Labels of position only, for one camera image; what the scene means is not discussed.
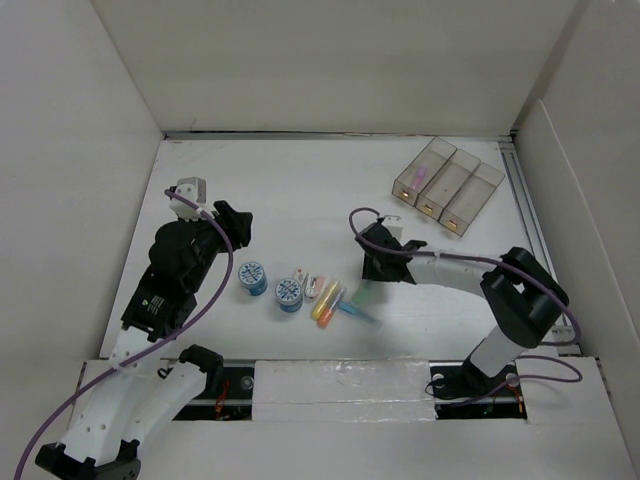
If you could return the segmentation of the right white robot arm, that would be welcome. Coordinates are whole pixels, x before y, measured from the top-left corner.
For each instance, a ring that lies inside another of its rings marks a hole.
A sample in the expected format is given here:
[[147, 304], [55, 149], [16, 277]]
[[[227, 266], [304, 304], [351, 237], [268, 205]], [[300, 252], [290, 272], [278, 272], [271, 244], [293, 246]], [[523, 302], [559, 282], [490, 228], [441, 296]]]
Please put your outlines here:
[[513, 247], [498, 258], [430, 251], [423, 241], [401, 244], [382, 219], [356, 234], [365, 252], [363, 276], [381, 282], [436, 285], [484, 299], [496, 326], [462, 366], [429, 382], [439, 399], [488, 396], [506, 379], [520, 354], [543, 343], [569, 297], [526, 249]]

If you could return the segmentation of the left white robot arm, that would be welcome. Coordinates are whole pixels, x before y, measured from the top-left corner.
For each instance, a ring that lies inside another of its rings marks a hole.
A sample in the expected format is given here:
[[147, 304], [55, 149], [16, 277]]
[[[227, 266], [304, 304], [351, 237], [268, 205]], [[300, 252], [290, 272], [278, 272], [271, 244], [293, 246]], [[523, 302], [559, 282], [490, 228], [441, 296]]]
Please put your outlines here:
[[222, 356], [191, 345], [160, 386], [148, 389], [171, 342], [212, 307], [198, 309], [196, 294], [217, 255], [249, 245], [253, 215], [223, 200], [206, 210], [180, 195], [172, 196], [171, 208], [177, 218], [155, 234], [108, 369], [63, 403], [68, 408], [89, 396], [63, 437], [36, 455], [36, 465], [59, 479], [137, 478], [141, 448], [192, 399], [222, 387]]

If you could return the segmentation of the green highlighter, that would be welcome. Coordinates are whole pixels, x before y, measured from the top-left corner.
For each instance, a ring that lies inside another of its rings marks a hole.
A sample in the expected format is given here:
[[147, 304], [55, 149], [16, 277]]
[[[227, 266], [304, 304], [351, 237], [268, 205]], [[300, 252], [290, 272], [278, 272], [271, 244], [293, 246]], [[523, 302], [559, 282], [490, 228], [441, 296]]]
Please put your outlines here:
[[356, 306], [364, 307], [372, 303], [375, 295], [375, 287], [372, 281], [363, 280], [354, 290], [350, 302]]

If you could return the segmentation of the pink highlighter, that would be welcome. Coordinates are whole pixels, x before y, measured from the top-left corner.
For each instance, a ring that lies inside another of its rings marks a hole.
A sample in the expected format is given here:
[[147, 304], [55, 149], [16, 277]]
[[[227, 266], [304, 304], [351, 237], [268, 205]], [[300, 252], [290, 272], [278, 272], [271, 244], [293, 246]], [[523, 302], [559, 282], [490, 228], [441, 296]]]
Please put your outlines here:
[[417, 170], [412, 184], [411, 184], [411, 188], [414, 190], [417, 190], [419, 188], [419, 186], [421, 185], [422, 181], [424, 180], [424, 177], [426, 175], [427, 172], [427, 166], [426, 165], [421, 165], [419, 167], [419, 169]]

